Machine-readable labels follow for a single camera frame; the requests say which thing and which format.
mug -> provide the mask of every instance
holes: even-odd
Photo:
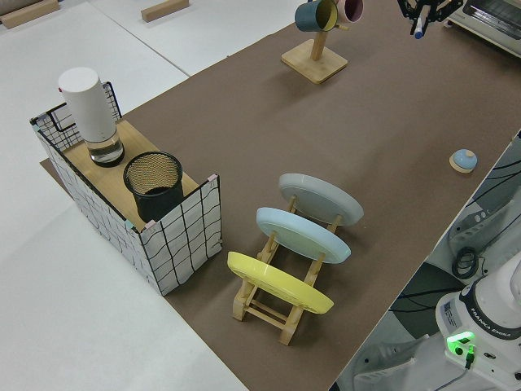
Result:
[[[295,12],[300,31],[330,31],[336,26],[339,12],[333,0],[314,0],[299,5]]]
[[[336,0],[339,10],[339,22],[355,23],[361,18],[364,11],[363,0]]]

pen holder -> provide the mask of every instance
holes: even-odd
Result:
[[[127,164],[123,173],[144,222],[158,222],[182,202],[181,178],[181,163],[166,152],[142,153]]]

brown mat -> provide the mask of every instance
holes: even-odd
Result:
[[[349,64],[319,86],[280,60],[311,37],[289,26],[125,116],[196,182],[221,175],[223,251],[166,300],[251,390],[327,390],[521,126],[519,60],[461,29],[433,24],[416,41],[395,2],[368,2],[329,34]],[[462,147],[479,158],[470,175],[449,165]],[[261,250],[256,210],[285,207],[290,172],[366,214],[337,231],[352,256],[318,276],[335,305],[304,314],[286,347],[268,323],[232,318],[240,280],[225,262]],[[273,264],[301,278],[309,266],[282,248]]]

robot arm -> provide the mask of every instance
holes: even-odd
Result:
[[[421,29],[422,36],[425,35],[430,22],[443,21],[447,16],[463,5],[463,0],[416,0],[416,7],[411,6],[409,0],[398,0],[398,5],[400,6],[403,16],[413,21],[410,35],[414,34],[414,36],[418,38],[420,36],[417,35],[417,30]],[[429,6],[430,9],[422,25],[420,16],[424,6]]]

white plate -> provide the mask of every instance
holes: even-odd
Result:
[[[278,180],[282,196],[289,202],[296,196],[295,207],[319,222],[331,224],[338,215],[340,226],[351,226],[364,215],[364,209],[348,193],[321,179],[303,174],[284,174]]]
[[[280,209],[259,208],[257,225],[275,241],[304,257],[317,260],[326,254],[325,263],[342,263],[351,255],[346,243],[326,228]]]

